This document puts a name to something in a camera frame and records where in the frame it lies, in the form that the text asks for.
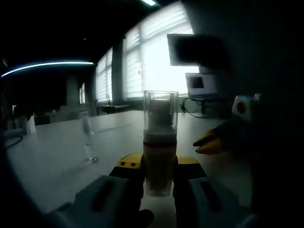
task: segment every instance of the wine glass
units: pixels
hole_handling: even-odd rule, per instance
[[[82,131],[85,134],[85,152],[87,159],[91,162],[96,162],[97,157],[92,157],[92,135],[94,134],[91,130],[91,122],[89,112],[79,113],[79,119],[82,125]]]

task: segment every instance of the window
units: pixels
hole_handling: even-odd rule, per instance
[[[171,66],[167,34],[193,34],[180,2],[149,16],[126,34],[123,43],[123,95],[143,97],[144,90],[187,93],[185,73],[198,66]]]
[[[96,68],[96,99],[98,102],[112,101],[112,55],[111,48],[98,62]]]
[[[81,88],[79,89],[79,101],[81,104],[84,104],[86,102],[86,96],[85,96],[85,84],[83,83]]]

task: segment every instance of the ceiling light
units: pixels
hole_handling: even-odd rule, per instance
[[[1,77],[4,77],[5,75],[8,75],[10,73],[23,70],[23,69],[28,69],[28,68],[33,68],[33,67],[41,67],[41,66],[49,66],[49,65],[70,65],[70,64],[79,64],[79,65],[93,65],[94,63],[91,62],[55,62],[55,63],[41,63],[41,64],[35,64],[35,65],[30,65],[30,66],[24,66],[15,70],[11,70],[5,74],[3,74]]]
[[[142,0],[143,2],[147,3],[150,6],[154,6],[155,5],[155,1],[153,0]]]

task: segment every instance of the white table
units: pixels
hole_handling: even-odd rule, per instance
[[[226,185],[239,197],[241,205],[250,205],[251,181],[249,164],[236,161],[229,154],[201,155],[193,142],[221,120],[198,119],[179,114],[177,154],[198,159],[206,174]],[[18,179],[42,212],[49,212],[65,202],[73,202],[77,192],[101,175],[108,175],[127,154],[142,152],[143,112],[97,116],[91,118],[93,156],[97,163],[88,164],[84,134],[79,120],[36,126],[37,132],[8,149],[9,160]],[[142,208],[151,209],[158,222],[175,220],[174,199],[149,198]]]

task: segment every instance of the clear plastic container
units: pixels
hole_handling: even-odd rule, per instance
[[[143,157],[147,193],[170,194],[176,158],[178,92],[144,92]]]

